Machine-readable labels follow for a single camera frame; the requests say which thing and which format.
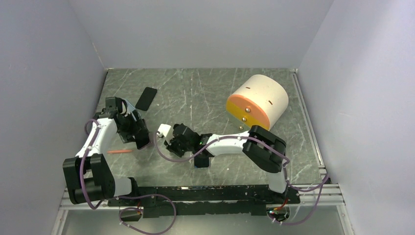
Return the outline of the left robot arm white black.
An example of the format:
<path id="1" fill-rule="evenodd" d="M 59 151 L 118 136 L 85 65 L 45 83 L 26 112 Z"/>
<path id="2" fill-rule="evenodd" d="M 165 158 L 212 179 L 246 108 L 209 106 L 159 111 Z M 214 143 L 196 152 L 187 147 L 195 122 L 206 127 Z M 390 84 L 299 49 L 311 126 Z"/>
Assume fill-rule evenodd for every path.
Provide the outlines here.
<path id="1" fill-rule="evenodd" d="M 69 199 L 73 204 L 88 203 L 121 198 L 128 206 L 140 199 L 134 178 L 114 178 L 106 161 L 108 148 L 114 135 L 123 143 L 135 143 L 142 149 L 150 143 L 149 130 L 138 109 L 128 100 L 119 97 L 105 99 L 105 107 L 95 113 L 88 124 L 91 131 L 88 138 L 73 158 L 65 159 L 63 172 Z"/>

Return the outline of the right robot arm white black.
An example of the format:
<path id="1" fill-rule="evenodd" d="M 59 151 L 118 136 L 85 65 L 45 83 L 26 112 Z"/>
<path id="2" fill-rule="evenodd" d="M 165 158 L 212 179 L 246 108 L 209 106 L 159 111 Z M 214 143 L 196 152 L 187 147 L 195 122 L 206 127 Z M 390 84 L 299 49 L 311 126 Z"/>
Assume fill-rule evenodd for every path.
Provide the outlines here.
<path id="1" fill-rule="evenodd" d="M 284 165 L 286 142 L 261 126 L 233 134 L 198 134 L 184 124 L 161 124 L 155 137 L 164 140 L 166 149 L 178 156 L 170 162 L 193 160 L 196 168 L 208 168 L 210 159 L 224 154 L 244 154 L 267 173 L 269 197 L 281 203 L 288 196 Z"/>

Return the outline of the light blue phone case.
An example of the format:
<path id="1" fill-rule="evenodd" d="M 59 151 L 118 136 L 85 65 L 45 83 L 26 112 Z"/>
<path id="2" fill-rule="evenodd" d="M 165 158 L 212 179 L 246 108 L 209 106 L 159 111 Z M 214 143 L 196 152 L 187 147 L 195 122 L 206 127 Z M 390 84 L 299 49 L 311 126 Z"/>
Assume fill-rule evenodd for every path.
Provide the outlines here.
<path id="1" fill-rule="evenodd" d="M 125 110 L 127 114 L 132 113 L 133 111 L 138 111 L 135 105 L 133 105 L 130 101 L 127 99 L 124 99 L 123 101 L 125 103 Z"/>

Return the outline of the orange pry stick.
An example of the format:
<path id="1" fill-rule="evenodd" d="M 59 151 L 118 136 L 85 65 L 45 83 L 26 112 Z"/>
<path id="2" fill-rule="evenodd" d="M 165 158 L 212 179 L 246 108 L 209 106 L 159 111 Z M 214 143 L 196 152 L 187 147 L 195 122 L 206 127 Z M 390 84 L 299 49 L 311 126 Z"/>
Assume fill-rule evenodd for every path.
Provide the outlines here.
<path id="1" fill-rule="evenodd" d="M 122 153 L 130 153 L 133 152 L 133 150 L 130 149 L 123 149 L 123 150 L 108 150 L 107 153 L 109 154 L 122 154 Z"/>

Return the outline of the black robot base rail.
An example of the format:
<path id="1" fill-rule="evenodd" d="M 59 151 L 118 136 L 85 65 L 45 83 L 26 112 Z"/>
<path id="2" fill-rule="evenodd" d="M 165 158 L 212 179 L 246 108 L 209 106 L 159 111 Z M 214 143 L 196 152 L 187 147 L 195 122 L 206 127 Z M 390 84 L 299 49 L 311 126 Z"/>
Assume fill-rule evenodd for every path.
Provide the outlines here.
<path id="1" fill-rule="evenodd" d="M 126 199 L 111 199 L 110 207 L 139 207 L 144 218 L 176 215 L 239 214 L 266 215 L 266 211 L 299 204 L 299 193 L 287 188 L 273 192 L 268 185 L 138 187 Z"/>

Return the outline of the aluminium frame rail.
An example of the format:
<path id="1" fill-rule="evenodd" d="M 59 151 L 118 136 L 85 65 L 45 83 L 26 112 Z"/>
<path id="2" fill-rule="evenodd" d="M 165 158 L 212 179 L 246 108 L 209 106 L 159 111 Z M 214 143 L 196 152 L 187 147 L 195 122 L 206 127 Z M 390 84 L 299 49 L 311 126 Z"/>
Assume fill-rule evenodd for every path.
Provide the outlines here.
<path id="1" fill-rule="evenodd" d="M 99 207 L 97 207 L 95 210 L 109 210 L 110 208 L 107 205 L 107 201 L 102 202 Z M 61 203 L 59 206 L 59 210 L 68 210 L 68 211 L 85 211 L 85 210 L 92 210 L 88 203 L 80 203 L 80 204 L 74 204 L 69 198 L 68 189 L 64 189 L 63 196 L 61 199 Z"/>

